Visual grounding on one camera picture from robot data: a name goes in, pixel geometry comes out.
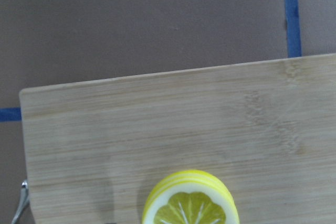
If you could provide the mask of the yellow lemon half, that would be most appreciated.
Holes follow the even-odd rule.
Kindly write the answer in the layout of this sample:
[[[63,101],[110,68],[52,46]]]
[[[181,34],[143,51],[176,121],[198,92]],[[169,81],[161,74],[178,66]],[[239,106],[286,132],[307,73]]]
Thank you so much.
[[[225,184],[201,170],[168,175],[151,190],[142,223],[240,223]]]

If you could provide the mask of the wooden cutting board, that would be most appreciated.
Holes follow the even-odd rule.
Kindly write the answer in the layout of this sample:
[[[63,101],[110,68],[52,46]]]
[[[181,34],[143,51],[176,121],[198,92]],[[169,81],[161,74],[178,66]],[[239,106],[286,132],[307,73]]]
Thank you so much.
[[[27,88],[36,223],[140,223],[165,176],[201,169],[241,223],[335,223],[335,55]]]

